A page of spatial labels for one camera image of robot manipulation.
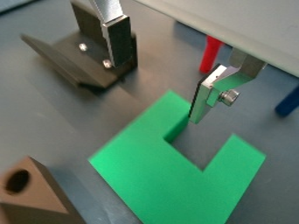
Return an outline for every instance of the red object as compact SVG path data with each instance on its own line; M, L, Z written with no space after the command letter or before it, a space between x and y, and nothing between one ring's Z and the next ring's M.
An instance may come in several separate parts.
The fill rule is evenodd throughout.
M223 45L222 41L219 41L211 36L207 36L207 47L206 47L203 59L200 62L200 72L203 74L207 74L212 69L214 61L218 57L218 53L219 53L222 45Z

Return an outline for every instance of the bolt head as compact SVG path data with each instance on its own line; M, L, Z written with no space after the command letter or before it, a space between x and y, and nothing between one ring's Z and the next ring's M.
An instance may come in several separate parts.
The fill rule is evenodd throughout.
M87 46L84 43L82 43L82 44L79 44L79 49L80 49L83 52L86 52L86 51L88 50L88 46Z

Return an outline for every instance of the gray table surface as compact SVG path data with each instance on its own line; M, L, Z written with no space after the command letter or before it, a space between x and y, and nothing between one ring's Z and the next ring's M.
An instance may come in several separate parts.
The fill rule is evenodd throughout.
M0 171L24 155L36 158L88 224L140 223L92 169L90 156L167 89L191 101L202 78L204 34L139 3L122 4L138 36L139 68L104 94L76 89L19 38L23 32L54 43L78 30L68 0L43 0L0 17ZM227 65L228 56L224 46L218 62ZM297 85L298 78L269 66L238 89L235 105L219 104L172 143L202 169L231 133L267 154L228 223L299 220L299 111L286 119L274 112Z

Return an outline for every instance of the hole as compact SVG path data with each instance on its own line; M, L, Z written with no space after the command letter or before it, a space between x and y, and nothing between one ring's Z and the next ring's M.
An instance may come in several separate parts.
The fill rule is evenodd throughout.
M30 172L27 170L18 171L7 180L6 187L4 187L7 193L8 194L20 193L27 187L30 180L31 180Z

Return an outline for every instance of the blue object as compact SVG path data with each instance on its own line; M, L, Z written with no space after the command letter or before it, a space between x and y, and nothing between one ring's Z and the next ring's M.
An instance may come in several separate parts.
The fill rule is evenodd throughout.
M275 112L281 116L289 116L298 106L299 106L299 85L291 92L291 94L277 105Z

